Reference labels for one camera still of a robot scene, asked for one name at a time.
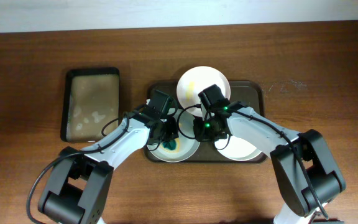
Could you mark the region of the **pale blue plate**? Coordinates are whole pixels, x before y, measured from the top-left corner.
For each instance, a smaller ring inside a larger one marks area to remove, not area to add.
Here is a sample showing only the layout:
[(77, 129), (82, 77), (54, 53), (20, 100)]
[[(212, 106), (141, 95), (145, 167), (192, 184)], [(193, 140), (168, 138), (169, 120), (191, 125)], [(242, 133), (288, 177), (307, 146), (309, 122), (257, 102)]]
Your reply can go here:
[[(179, 121), (180, 130), (189, 137), (194, 137), (193, 131), (193, 120), (195, 117), (188, 113), (184, 112)], [(178, 153), (168, 153), (164, 151), (161, 146), (163, 143), (156, 148), (156, 145), (147, 145), (144, 149), (145, 156), (148, 160), (153, 162), (181, 162), (190, 158), (198, 149), (200, 142), (195, 139), (188, 139), (184, 137), (181, 132), (178, 133), (178, 138), (180, 140), (180, 151)]]

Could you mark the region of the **green yellow sponge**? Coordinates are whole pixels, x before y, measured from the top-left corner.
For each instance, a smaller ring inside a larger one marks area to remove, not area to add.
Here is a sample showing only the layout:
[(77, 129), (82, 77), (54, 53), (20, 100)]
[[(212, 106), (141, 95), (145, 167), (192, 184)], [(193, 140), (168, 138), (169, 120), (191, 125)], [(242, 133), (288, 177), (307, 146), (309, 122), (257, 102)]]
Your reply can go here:
[(180, 140), (173, 139), (171, 141), (164, 142), (161, 148), (168, 153), (178, 153), (180, 151)]

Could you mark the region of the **white top plate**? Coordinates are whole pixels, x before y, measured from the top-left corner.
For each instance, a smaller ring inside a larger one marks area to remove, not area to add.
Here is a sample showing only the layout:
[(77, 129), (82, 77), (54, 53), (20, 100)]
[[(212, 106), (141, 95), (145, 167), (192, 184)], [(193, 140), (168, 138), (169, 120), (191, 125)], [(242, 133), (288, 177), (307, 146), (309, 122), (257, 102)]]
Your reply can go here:
[(231, 87), (227, 78), (217, 69), (208, 66), (194, 67), (186, 71), (177, 84), (177, 98), (183, 108), (200, 104), (198, 96), (204, 89), (217, 85), (230, 104)]

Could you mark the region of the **white plate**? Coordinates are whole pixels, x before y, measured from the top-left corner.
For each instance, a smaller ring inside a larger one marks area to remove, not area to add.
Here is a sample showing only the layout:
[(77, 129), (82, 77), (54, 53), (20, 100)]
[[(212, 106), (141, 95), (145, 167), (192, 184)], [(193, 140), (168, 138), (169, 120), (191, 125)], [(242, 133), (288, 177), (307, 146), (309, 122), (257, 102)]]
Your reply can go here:
[(217, 85), (230, 104), (231, 87), (227, 78), (217, 69), (208, 66), (194, 67), (186, 71), (177, 84), (177, 98), (183, 108), (200, 104), (198, 96), (204, 89)]
[(237, 162), (251, 161), (262, 155), (253, 144), (236, 137), (229, 129), (214, 138), (213, 147), (226, 159)]

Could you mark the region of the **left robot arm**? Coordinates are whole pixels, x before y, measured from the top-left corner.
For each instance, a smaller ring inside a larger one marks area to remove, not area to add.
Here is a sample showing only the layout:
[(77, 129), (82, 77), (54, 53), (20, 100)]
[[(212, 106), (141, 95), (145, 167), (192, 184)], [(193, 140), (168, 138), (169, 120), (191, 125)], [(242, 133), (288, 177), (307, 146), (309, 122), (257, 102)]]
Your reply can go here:
[(177, 138), (176, 100), (155, 90), (125, 113), (120, 125), (81, 150), (66, 147), (43, 171), (50, 172), (38, 210), (56, 223), (99, 223), (115, 169), (133, 152)]

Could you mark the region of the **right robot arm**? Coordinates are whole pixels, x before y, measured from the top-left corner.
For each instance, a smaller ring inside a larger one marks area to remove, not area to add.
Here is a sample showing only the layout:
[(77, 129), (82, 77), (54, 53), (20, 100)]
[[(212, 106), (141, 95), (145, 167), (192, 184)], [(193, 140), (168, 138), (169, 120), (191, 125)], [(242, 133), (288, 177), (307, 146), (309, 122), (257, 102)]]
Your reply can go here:
[(346, 181), (327, 142), (318, 131), (304, 133), (264, 118), (241, 101), (230, 102), (220, 87), (202, 90), (202, 120), (195, 123), (197, 140), (243, 139), (272, 161), (284, 204), (273, 223), (312, 223), (328, 219), (325, 205), (346, 188)]

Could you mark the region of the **dark brown serving tray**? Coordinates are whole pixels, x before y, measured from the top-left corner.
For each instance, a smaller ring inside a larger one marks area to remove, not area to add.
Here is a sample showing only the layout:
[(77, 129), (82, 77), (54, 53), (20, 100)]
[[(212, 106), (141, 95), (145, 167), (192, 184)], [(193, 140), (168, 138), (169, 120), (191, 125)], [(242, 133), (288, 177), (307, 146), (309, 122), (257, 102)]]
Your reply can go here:
[[(147, 90), (147, 98), (150, 98), (155, 90), (160, 90), (172, 97), (177, 97), (176, 87), (177, 81), (164, 81), (154, 83)], [(264, 116), (264, 100), (262, 89), (258, 84), (251, 81), (229, 81), (231, 88), (230, 101), (241, 101), (251, 106), (255, 112)], [(187, 163), (243, 163), (243, 164), (260, 164), (266, 160), (267, 156), (263, 153), (258, 153), (252, 159), (246, 159), (245, 161), (234, 161), (224, 157), (213, 145), (208, 142), (202, 142), (195, 153), (183, 162)]]

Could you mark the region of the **white right plate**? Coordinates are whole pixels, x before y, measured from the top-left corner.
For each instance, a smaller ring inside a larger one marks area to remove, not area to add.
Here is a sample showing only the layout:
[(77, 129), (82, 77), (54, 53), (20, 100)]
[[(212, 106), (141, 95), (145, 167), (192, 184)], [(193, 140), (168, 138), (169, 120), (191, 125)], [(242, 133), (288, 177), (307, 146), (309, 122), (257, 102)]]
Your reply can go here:
[(237, 162), (251, 161), (262, 155), (253, 144), (236, 137), (229, 129), (214, 138), (213, 147), (226, 159)]

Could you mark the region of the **black soapy water tub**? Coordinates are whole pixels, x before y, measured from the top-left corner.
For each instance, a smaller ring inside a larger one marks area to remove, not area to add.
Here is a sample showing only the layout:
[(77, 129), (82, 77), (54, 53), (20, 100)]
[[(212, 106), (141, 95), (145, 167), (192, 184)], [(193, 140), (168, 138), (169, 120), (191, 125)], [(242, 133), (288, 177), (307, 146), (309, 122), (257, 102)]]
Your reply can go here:
[(76, 68), (67, 71), (60, 139), (93, 142), (103, 128), (119, 117), (120, 73), (116, 67)]

